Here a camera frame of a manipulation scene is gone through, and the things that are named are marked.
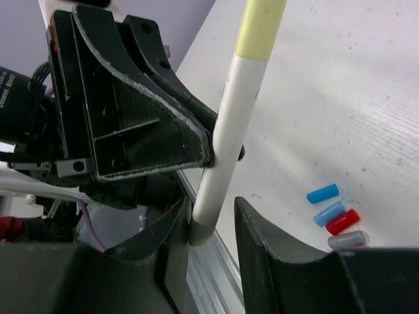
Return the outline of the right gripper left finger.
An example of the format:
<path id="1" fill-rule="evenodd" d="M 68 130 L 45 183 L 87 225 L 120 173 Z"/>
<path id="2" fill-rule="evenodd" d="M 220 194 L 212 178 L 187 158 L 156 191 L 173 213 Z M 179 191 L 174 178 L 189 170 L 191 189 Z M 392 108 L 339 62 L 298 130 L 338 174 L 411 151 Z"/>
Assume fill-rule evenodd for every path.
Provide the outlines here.
<path id="1" fill-rule="evenodd" d="M 182 313 L 191 200 L 99 252 L 82 244 L 1 246 L 2 313 Z"/>

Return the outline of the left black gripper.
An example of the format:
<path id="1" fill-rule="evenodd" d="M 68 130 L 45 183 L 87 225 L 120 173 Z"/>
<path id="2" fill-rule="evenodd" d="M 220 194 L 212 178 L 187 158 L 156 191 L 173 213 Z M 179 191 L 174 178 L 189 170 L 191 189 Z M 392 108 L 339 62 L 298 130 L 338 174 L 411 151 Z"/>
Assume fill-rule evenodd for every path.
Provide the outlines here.
<path id="1" fill-rule="evenodd" d="M 215 159 L 217 113 L 173 71 L 156 22 L 76 5 L 47 30 L 32 77 L 1 70 L 1 160 L 119 209 L 175 203 L 178 169 Z"/>

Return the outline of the grey pen cap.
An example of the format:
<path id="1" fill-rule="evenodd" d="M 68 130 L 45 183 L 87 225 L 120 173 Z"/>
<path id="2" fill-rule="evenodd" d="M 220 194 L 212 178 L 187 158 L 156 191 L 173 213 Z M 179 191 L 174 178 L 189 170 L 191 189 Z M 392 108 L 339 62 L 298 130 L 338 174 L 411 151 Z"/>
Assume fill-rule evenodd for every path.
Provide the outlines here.
<path id="1" fill-rule="evenodd" d="M 332 250 L 364 246 L 368 241 L 368 235 L 361 230 L 334 235 L 327 240 Z"/>

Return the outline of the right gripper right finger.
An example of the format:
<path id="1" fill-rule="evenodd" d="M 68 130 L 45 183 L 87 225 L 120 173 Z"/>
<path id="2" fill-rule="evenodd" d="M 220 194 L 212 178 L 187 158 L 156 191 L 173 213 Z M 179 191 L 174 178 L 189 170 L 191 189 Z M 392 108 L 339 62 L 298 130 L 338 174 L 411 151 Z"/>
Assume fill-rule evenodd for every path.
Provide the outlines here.
<path id="1" fill-rule="evenodd" d="M 243 197 L 234 201 L 247 313 L 417 313 L 418 249 L 329 253 L 291 236 Z"/>

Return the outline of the red pen cap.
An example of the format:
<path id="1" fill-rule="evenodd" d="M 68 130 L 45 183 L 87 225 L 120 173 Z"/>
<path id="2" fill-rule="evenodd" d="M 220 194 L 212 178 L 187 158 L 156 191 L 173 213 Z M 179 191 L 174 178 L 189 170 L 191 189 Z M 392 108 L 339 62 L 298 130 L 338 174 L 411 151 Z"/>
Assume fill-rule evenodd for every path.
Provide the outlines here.
<path id="1" fill-rule="evenodd" d="M 360 220 L 361 217 L 357 211 L 350 209 L 328 222 L 325 228 L 331 235 L 336 236 L 354 224 L 357 224 Z"/>

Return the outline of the yellow capped white pen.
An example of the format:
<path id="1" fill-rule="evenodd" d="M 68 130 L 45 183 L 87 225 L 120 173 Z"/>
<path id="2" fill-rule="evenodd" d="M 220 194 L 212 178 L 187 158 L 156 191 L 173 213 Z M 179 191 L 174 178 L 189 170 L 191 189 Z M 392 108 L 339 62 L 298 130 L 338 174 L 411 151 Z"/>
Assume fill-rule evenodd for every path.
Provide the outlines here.
<path id="1" fill-rule="evenodd" d="M 245 5 L 213 131 L 214 165 L 203 171 L 192 211 L 192 246 L 204 244 L 215 231 L 285 6 L 285 1 Z"/>

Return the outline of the light blue pen cap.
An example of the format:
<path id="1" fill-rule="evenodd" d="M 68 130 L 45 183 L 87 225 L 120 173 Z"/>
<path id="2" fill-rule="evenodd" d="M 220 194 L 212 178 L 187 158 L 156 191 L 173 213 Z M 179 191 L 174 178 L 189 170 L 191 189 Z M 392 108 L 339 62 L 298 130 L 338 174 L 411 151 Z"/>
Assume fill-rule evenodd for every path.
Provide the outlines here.
<path id="1" fill-rule="evenodd" d="M 313 221 L 320 227 L 326 226 L 329 222 L 333 219 L 336 219 L 340 215 L 346 212 L 345 207 L 340 201 L 337 201 L 326 209 L 318 213 L 316 216 L 313 217 Z"/>

